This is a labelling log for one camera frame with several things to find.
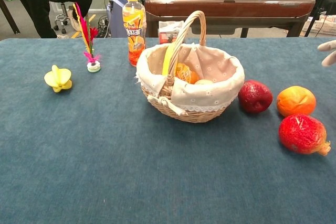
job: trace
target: red apple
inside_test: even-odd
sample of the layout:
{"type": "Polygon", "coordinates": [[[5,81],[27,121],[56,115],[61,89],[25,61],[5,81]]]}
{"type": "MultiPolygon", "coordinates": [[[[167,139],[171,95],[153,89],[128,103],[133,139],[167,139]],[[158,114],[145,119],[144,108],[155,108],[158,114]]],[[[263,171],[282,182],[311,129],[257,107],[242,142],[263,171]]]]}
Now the red apple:
{"type": "Polygon", "coordinates": [[[326,156],[331,149],[330,142],[326,142],[327,132],[323,124],[304,114],[293,114],[283,119],[279,137],[286,148],[296,153],[317,152],[326,156]]]}
{"type": "Polygon", "coordinates": [[[241,88],[238,99],[240,106],[248,113],[260,113],[271,105],[272,92],[269,88],[255,80],[248,80],[241,88]]]}

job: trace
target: pink feather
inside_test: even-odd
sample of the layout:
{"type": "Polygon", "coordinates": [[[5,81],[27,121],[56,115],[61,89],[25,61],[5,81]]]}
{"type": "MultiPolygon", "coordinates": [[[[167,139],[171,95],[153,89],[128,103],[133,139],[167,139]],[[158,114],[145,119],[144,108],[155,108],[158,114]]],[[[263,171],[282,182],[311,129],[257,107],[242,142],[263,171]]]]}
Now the pink feather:
{"type": "Polygon", "coordinates": [[[96,60],[100,59],[100,55],[97,55],[96,57],[92,57],[92,54],[88,52],[84,52],[84,54],[88,58],[88,63],[95,63],[96,60]]]}

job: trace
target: wicker basket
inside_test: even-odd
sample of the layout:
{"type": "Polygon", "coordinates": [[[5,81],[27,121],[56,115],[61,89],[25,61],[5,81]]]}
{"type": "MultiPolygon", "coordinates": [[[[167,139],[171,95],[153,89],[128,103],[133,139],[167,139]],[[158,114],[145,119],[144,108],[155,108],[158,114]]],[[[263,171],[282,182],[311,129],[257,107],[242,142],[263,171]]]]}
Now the wicker basket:
{"type": "MultiPolygon", "coordinates": [[[[169,44],[156,45],[153,48],[146,49],[141,54],[136,67],[137,78],[141,83],[142,91],[147,97],[148,101],[163,114],[185,122],[202,123],[207,122],[221,115],[223,111],[229,106],[229,104],[237,97],[240,88],[244,84],[244,77],[245,77],[244,70],[238,59],[236,59],[233,56],[230,56],[226,52],[221,51],[219,49],[206,47],[205,32],[206,32],[206,23],[204,13],[201,11],[193,12],[185,21],[182,29],[180,30],[177,36],[172,58],[169,65],[169,74],[167,76],[155,74],[155,72],[150,69],[149,65],[151,63],[151,59],[154,59],[153,56],[155,56],[156,57],[155,59],[158,60],[157,55],[161,57],[160,58],[161,60],[158,62],[162,64],[165,50],[169,44]],[[210,53],[207,54],[206,56],[208,58],[210,57],[210,61],[212,56],[211,52],[214,52],[217,57],[216,62],[214,64],[217,64],[218,62],[218,65],[222,64],[224,69],[228,68],[225,67],[224,64],[229,64],[230,65],[229,69],[232,73],[230,73],[231,77],[228,77],[226,80],[218,81],[213,84],[207,84],[207,85],[193,85],[188,84],[175,77],[174,70],[179,60],[179,52],[181,48],[190,47],[190,45],[182,44],[182,41],[186,36],[188,28],[190,27],[192,22],[197,18],[199,18],[201,22],[201,37],[199,41],[200,44],[193,45],[195,47],[194,49],[209,50],[210,53]],[[177,86],[177,83],[179,83],[179,90],[174,91],[174,84],[175,86],[177,86]],[[154,91],[155,89],[153,87],[156,88],[159,87],[158,92],[155,92],[154,91]],[[186,96],[190,95],[191,97],[192,95],[195,95],[195,93],[198,94],[198,88],[200,90],[199,91],[200,93],[201,90],[204,90],[206,92],[206,95],[208,95],[209,100],[212,99],[212,104],[207,104],[206,95],[201,97],[203,100],[202,101],[203,106],[193,106],[192,108],[188,106],[183,107],[180,106],[180,104],[176,105],[172,101],[172,94],[178,97],[179,94],[185,93],[186,96]],[[219,97],[218,100],[215,101],[215,104],[217,106],[212,106],[214,103],[213,100],[215,99],[215,96],[219,97]]],[[[159,63],[154,62],[153,64],[155,67],[157,67],[159,63]]]]}

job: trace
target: orange juice bottle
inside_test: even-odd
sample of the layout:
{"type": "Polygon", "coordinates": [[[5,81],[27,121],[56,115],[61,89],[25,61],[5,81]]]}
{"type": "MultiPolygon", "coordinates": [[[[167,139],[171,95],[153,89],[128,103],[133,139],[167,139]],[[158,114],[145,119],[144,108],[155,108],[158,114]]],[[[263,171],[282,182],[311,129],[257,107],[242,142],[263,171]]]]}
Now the orange juice bottle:
{"type": "Polygon", "coordinates": [[[130,64],[136,66],[140,54],[145,49],[146,11],[138,0],[127,1],[122,8],[122,17],[127,32],[130,64]]]}

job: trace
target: human hand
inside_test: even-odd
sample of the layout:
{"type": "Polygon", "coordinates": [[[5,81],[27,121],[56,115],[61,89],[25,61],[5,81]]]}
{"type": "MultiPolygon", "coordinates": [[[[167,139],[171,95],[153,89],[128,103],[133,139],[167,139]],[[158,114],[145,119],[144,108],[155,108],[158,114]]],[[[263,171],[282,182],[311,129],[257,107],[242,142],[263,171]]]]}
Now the human hand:
{"type": "MultiPolygon", "coordinates": [[[[319,51],[330,51],[336,49],[336,40],[332,40],[326,43],[323,43],[317,47],[319,51]]],[[[328,67],[333,65],[336,62],[336,51],[329,54],[325,59],[322,61],[322,66],[328,67]]]]}

